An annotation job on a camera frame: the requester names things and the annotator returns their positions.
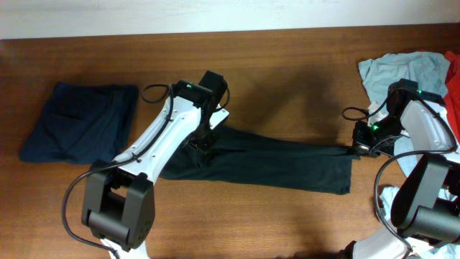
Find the black t-shirt white logo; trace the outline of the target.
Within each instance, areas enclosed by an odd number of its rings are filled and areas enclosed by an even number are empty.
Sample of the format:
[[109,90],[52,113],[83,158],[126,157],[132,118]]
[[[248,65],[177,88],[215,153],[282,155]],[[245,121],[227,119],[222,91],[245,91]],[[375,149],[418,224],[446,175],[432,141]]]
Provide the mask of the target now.
[[162,169],[167,180],[223,181],[315,191],[351,191],[351,167],[358,155],[346,147],[277,140],[219,127],[207,153],[182,145]]

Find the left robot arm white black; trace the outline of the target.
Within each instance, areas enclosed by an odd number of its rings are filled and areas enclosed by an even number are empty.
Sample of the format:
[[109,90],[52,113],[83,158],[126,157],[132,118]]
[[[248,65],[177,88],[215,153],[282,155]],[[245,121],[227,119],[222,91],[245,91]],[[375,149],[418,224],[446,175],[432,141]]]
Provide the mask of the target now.
[[108,165],[87,176],[82,223],[111,258],[147,258],[145,240],[155,220],[154,184],[174,152],[184,145],[206,153],[214,129],[229,113],[224,77],[206,71],[199,83],[167,86],[167,100],[142,135]]

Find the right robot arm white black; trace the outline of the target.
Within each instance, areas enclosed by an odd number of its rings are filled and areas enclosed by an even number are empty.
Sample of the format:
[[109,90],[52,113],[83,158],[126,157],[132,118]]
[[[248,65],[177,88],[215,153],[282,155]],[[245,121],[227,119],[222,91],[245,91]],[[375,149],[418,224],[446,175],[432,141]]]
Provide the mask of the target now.
[[400,79],[389,86],[380,105],[387,116],[379,119],[379,109],[368,109],[355,119],[352,150],[360,156],[388,156],[377,172],[375,188],[392,162],[415,156],[417,163],[395,195],[390,218],[376,209],[383,227],[351,242],[343,251],[345,258],[408,258],[433,247],[459,244],[459,199],[438,195],[446,189],[459,196],[459,142],[445,106],[440,95]]

